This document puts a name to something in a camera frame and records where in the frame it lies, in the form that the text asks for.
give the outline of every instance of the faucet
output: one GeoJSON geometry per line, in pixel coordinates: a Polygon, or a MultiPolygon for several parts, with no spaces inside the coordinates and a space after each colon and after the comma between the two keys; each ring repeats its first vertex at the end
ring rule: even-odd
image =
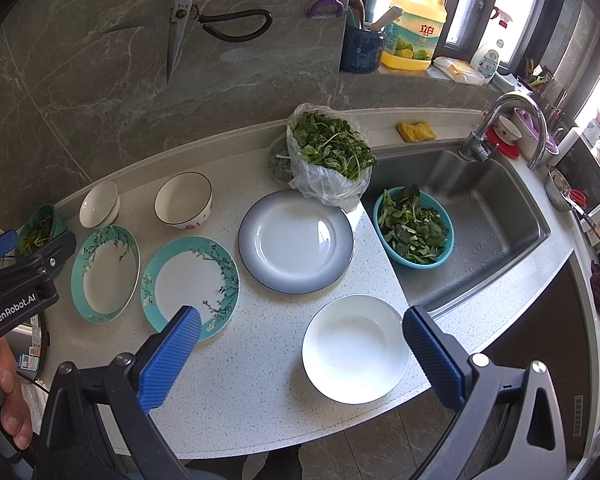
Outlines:
{"type": "Polygon", "coordinates": [[[476,153],[475,157],[477,157],[478,160],[486,160],[484,156],[478,155],[479,153],[484,153],[484,134],[487,131],[487,128],[495,122],[498,114],[502,110],[502,107],[512,102],[519,102],[523,105],[526,105],[525,108],[529,111],[529,113],[536,117],[538,124],[540,125],[538,146],[536,146],[536,151],[526,165],[531,171],[535,171],[538,168],[538,165],[540,164],[540,158],[544,155],[544,150],[546,149],[549,133],[547,131],[544,115],[540,111],[538,104],[536,104],[531,97],[528,97],[520,92],[507,92],[506,94],[498,97],[480,125],[471,131],[469,136],[462,142],[460,148],[458,148],[458,153],[462,158],[464,158],[464,160],[472,160],[474,158],[474,153],[476,153]]]}

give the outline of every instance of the white countertop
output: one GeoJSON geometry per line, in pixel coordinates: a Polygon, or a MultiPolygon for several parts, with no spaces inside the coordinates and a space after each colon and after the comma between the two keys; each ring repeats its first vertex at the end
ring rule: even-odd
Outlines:
{"type": "MultiPolygon", "coordinates": [[[[359,110],[372,145],[401,142],[400,120],[428,119],[439,138],[464,137],[477,112],[432,108],[359,110]]],[[[343,277],[324,291],[286,296],[260,285],[244,268],[237,251],[237,232],[248,209],[261,197],[281,189],[268,174],[268,143],[281,131],[281,121],[244,128],[135,164],[112,176],[121,191],[117,223],[138,240],[141,272],[152,254],[168,241],[190,234],[212,238],[233,255],[240,273],[240,297],[222,332],[198,345],[162,407],[152,419],[179,458],[215,458],[262,452],[348,428],[392,409],[429,387],[420,366],[411,359],[402,381],[382,399],[348,406],[327,399],[304,372],[301,345],[313,315],[345,294],[372,294],[403,312],[408,305],[392,266],[360,205],[347,215],[354,229],[353,260],[343,277]],[[167,176],[193,168],[205,174],[214,189],[212,215],[193,232],[160,223],[153,213],[156,192],[167,176]]],[[[600,320],[592,307],[588,282],[592,250],[571,214],[558,213],[544,193],[544,174],[531,173],[523,160],[513,162],[551,229],[551,236],[522,262],[487,288],[438,319],[469,352],[480,351],[502,334],[528,308],[569,261],[585,309],[592,357],[592,410],[586,454],[600,424],[600,320]]],[[[78,246],[91,231],[80,227],[76,204],[86,190],[59,207],[78,246]]],[[[136,351],[154,331],[145,319],[136,290],[126,310],[106,325],[93,325],[75,311],[69,277],[73,259],[56,280],[61,301],[46,311],[52,343],[43,379],[50,384],[66,360],[79,367],[108,364],[122,351],[136,351]]],[[[114,450],[126,447],[104,413],[114,450]]]]}

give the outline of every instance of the teal floral plate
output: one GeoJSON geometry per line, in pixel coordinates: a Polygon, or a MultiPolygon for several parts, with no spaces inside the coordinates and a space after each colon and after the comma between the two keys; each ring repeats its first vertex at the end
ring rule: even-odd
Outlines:
{"type": "Polygon", "coordinates": [[[169,242],[151,258],[140,284],[142,309],[160,332],[183,305],[202,318],[200,341],[227,324],[238,301],[235,262],[219,243],[202,236],[169,242]]]}
{"type": "Polygon", "coordinates": [[[77,311],[92,323],[112,320],[129,304],[139,276],[134,236],[119,225],[98,229],[82,244],[71,272],[77,311]]]}

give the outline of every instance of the yellow sponge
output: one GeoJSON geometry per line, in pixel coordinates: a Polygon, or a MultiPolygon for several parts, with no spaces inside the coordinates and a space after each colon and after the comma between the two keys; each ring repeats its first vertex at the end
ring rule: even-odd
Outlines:
{"type": "Polygon", "coordinates": [[[418,124],[398,123],[396,128],[400,136],[407,142],[420,142],[421,140],[435,140],[437,138],[427,121],[418,124]]]}

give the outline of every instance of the kitchen sink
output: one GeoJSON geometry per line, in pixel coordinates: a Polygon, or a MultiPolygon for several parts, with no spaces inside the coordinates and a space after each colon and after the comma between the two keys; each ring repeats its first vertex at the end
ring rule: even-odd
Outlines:
{"type": "Polygon", "coordinates": [[[446,209],[456,241],[448,260],[431,270],[392,265],[410,305],[433,317],[448,312],[516,265],[549,234],[536,202],[510,163],[458,155],[460,141],[374,150],[378,164],[362,203],[371,216],[378,196],[417,184],[446,209]]]}

